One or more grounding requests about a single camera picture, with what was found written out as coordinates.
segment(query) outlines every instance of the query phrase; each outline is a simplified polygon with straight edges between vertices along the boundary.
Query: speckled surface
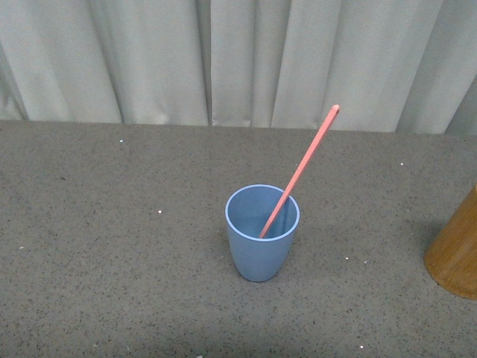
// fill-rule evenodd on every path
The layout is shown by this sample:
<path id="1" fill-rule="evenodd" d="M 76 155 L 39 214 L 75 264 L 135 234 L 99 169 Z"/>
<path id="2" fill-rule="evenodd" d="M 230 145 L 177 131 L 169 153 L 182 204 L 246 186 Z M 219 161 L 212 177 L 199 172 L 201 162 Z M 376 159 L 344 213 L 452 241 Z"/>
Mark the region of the speckled surface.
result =
<path id="1" fill-rule="evenodd" d="M 477 301 L 422 257 L 477 137 L 332 131 L 284 266 L 240 277 L 228 197 L 284 187 L 314 135 L 0 122 L 0 357 L 476 357 Z"/>

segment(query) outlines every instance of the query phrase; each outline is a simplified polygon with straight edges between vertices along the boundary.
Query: pink stick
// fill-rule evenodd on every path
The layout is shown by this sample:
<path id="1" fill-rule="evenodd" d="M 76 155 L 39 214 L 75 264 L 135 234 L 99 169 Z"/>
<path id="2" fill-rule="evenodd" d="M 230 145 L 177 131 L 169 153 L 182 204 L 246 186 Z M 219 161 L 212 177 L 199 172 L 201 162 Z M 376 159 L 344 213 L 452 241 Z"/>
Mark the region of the pink stick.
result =
<path id="1" fill-rule="evenodd" d="M 318 131 L 315 138 L 313 139 L 312 144 L 309 146 L 308 151 L 306 151 L 305 156 L 303 157 L 300 165 L 295 171 L 295 174 L 293 174 L 293 177 L 291 177 L 290 183 L 288 183 L 285 191 L 282 194 L 282 197 L 280 198 L 280 200 L 278 200 L 278 204 L 275 206 L 274 211 L 272 212 L 272 214 L 267 220 L 267 223 L 263 227 L 263 230 L 259 236 L 260 239 L 263 239 L 265 237 L 265 235 L 268 232 L 268 229 L 270 229 L 270 226 L 274 223 L 275 218 L 277 217 L 278 213 L 280 212 L 283 205 L 285 204 L 286 199 L 288 199 L 288 197 L 290 196 L 291 191 L 293 190 L 295 184 L 297 183 L 298 179 L 300 179 L 301 174 L 305 170 L 310 159 L 313 157 L 313 154 L 315 153 L 316 149 L 318 148 L 321 141 L 325 137 L 326 132 L 329 130 L 329 127 L 331 127 L 331 124 L 335 120 L 339 111 L 340 111 L 340 106 L 338 106 L 337 104 L 335 104 L 329 111 L 328 116 L 326 116 L 325 121 L 323 122 L 323 124 L 320 127 L 320 130 Z"/>

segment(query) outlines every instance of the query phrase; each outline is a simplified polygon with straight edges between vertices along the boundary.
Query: white curtain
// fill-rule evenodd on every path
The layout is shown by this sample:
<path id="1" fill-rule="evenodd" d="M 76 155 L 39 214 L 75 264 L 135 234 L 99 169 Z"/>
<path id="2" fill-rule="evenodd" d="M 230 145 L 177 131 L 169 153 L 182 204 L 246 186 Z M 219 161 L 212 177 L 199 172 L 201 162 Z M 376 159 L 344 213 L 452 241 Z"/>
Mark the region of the white curtain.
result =
<path id="1" fill-rule="evenodd" d="M 0 0 L 0 119 L 477 134 L 477 1 Z"/>

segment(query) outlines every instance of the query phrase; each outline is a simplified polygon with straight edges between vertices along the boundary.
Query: wooden container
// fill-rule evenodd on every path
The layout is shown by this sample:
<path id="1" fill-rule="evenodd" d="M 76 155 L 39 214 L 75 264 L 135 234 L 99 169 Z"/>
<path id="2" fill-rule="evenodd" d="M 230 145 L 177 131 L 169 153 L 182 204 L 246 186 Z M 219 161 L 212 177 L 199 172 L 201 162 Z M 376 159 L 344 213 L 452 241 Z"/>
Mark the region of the wooden container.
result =
<path id="1" fill-rule="evenodd" d="M 444 289 L 477 300 L 477 184 L 429 246 L 424 263 Z"/>

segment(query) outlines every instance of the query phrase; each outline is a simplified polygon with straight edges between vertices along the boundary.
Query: blue cup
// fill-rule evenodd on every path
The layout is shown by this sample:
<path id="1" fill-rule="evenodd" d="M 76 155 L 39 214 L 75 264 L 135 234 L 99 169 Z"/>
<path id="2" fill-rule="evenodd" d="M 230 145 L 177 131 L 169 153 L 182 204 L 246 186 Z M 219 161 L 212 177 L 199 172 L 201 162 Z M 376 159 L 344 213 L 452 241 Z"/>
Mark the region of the blue cup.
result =
<path id="1" fill-rule="evenodd" d="M 270 280 L 290 250 L 300 220 L 300 209 L 290 196 L 264 239 L 265 223 L 282 196 L 275 186 L 257 184 L 236 191 L 225 206 L 233 262 L 249 281 Z"/>

